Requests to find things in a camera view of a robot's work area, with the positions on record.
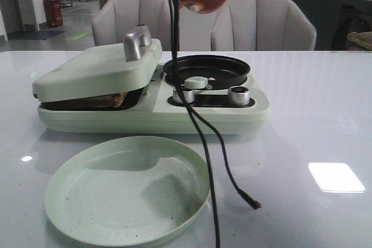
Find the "floor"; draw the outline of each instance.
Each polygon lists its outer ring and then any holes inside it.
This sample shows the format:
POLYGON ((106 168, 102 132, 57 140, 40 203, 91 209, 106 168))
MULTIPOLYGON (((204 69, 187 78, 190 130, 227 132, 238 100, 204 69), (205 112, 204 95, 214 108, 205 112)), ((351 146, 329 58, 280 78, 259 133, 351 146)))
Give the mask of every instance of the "floor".
POLYGON ((73 0, 71 7, 62 8, 62 26, 42 29, 64 31, 63 33, 46 40, 15 39, 18 34, 8 34, 8 41, 0 42, 0 52, 83 51, 94 46, 91 21, 98 11, 98 0, 73 0))

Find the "mint green plate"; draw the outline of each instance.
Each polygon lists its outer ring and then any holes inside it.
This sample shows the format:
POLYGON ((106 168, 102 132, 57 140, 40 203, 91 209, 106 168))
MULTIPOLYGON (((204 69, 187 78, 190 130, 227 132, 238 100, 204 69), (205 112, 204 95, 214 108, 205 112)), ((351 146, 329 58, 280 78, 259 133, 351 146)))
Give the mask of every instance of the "mint green plate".
POLYGON ((50 221, 81 242, 152 247, 174 238, 209 196, 203 158, 183 143, 131 136, 68 160, 45 194, 50 221))

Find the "chair backrest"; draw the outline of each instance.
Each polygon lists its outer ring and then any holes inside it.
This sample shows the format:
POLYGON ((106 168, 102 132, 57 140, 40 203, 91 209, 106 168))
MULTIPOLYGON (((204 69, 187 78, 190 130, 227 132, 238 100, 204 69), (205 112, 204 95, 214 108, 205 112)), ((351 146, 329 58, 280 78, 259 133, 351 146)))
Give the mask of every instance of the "chair backrest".
POLYGON ((123 42, 125 33, 144 24, 151 37, 162 43, 164 51, 170 51, 170 12, 167 0, 108 0, 92 20, 96 46, 123 42))
POLYGON ((316 29, 291 0, 229 0, 217 13, 213 51, 312 51, 316 29))

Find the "glossy tabletop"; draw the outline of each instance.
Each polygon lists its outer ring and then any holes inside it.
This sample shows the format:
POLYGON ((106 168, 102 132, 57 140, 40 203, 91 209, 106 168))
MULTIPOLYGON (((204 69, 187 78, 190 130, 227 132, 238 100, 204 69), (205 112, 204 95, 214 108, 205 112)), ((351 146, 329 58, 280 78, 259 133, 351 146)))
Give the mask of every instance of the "glossy tabletop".
MULTIPOLYGON (((0 53, 0 247, 93 247, 51 224, 44 193, 69 158, 128 135, 49 130, 38 119, 31 88, 39 76, 77 54, 0 53)), ((270 120, 255 136, 224 136, 238 185, 261 202, 261 209, 251 209, 235 192, 219 143, 207 136, 221 246, 372 247, 372 53, 215 54, 249 63, 271 105, 270 120)), ((165 52, 162 62, 169 59, 165 52)), ((203 156, 197 135, 161 136, 203 156)), ((185 232, 161 247, 214 247, 210 203, 185 232)))

